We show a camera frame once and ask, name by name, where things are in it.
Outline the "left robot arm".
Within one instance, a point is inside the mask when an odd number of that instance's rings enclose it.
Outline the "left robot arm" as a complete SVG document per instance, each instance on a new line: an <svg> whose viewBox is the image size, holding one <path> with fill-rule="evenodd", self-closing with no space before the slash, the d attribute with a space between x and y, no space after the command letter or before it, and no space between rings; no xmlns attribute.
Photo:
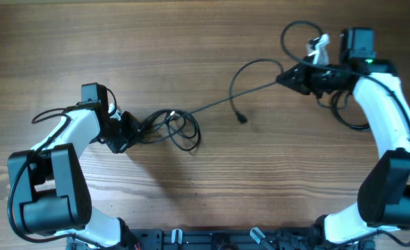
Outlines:
<svg viewBox="0 0 410 250"><path fill-rule="evenodd" d="M92 206L79 158L89 144L124 153L139 139L138 121L108 102L112 92L98 83L81 88L74 106L41 112L34 124L61 121L40 143L8 158L7 216L14 233L33 243L68 239L93 249L141 249L142 243L119 217Z"/></svg>

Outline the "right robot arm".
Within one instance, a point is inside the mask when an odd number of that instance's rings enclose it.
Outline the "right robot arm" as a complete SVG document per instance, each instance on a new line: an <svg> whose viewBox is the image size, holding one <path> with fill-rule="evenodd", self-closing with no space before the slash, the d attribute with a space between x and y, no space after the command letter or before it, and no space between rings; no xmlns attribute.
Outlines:
<svg viewBox="0 0 410 250"><path fill-rule="evenodd" d="M329 36L319 33L309 40L307 55L277 77L301 94L352 95L377 145L379 160L356 202L320 222L320 240L330 247L410 230L410 108L394 64L376 57L374 41L370 28L343 30L339 63L332 65L326 50Z"/></svg>

